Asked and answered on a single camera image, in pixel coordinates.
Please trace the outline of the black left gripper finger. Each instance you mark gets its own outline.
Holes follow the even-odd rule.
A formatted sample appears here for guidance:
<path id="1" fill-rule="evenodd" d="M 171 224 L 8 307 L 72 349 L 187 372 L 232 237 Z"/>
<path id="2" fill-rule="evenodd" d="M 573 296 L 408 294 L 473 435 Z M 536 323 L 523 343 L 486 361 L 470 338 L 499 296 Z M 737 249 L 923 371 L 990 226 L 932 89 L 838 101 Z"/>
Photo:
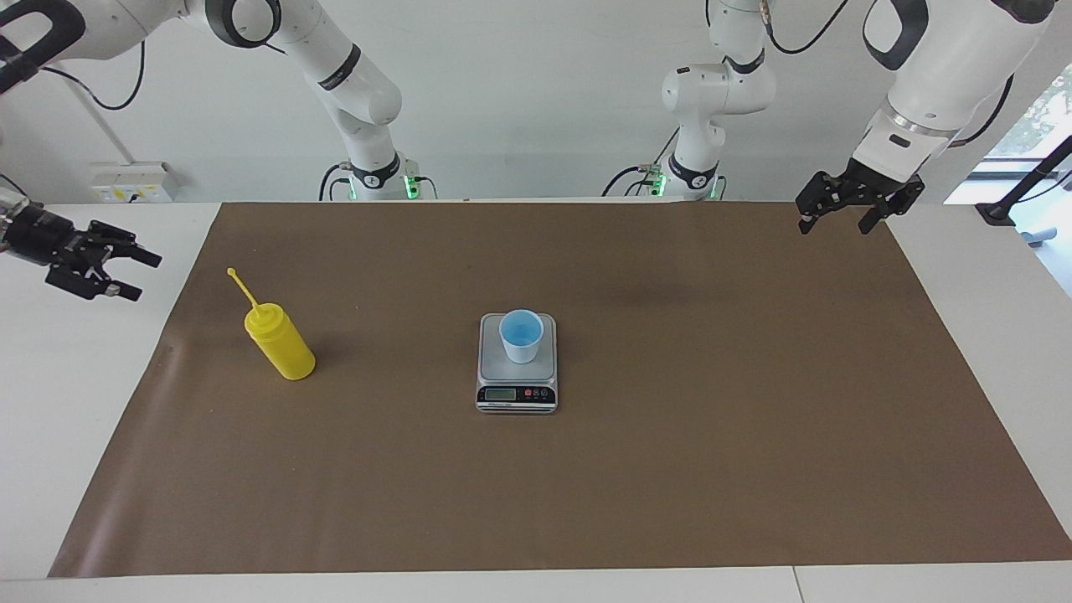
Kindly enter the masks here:
<path id="1" fill-rule="evenodd" d="M 816 172 L 796 195 L 796 210 L 800 214 L 799 230 L 809 234 L 816 222 L 827 214 L 842 210 L 842 178 L 827 172 Z"/>
<path id="2" fill-rule="evenodd" d="M 902 188 L 900 191 L 880 198 L 878 202 L 874 203 L 868 212 L 861 218 L 860 233 L 869 234 L 872 230 L 881 221 L 884 221 L 892 216 L 904 216 L 904 214 L 907 214 L 907 211 L 915 205 L 915 198 L 918 198 L 923 191 L 923 188 Z"/>

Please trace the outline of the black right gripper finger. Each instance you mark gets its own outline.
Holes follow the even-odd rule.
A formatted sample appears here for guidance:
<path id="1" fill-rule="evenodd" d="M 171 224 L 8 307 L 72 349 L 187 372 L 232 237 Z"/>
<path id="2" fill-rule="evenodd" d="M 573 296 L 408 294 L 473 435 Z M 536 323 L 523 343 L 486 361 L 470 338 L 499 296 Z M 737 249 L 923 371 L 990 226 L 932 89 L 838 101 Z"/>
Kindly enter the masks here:
<path id="1" fill-rule="evenodd" d="M 81 299 L 92 302 L 99 296 L 117 297 L 126 302 L 139 302 L 142 289 L 111 279 L 100 266 L 91 266 L 79 273 L 65 264 L 53 264 L 46 276 L 47 285 L 58 286 Z"/>
<path id="2" fill-rule="evenodd" d="M 142 265 L 158 268 L 163 258 L 142 247 L 137 236 L 122 227 L 99 220 L 91 220 L 85 230 L 77 230 L 70 251 L 93 265 L 103 265 L 110 259 L 126 258 Z"/>

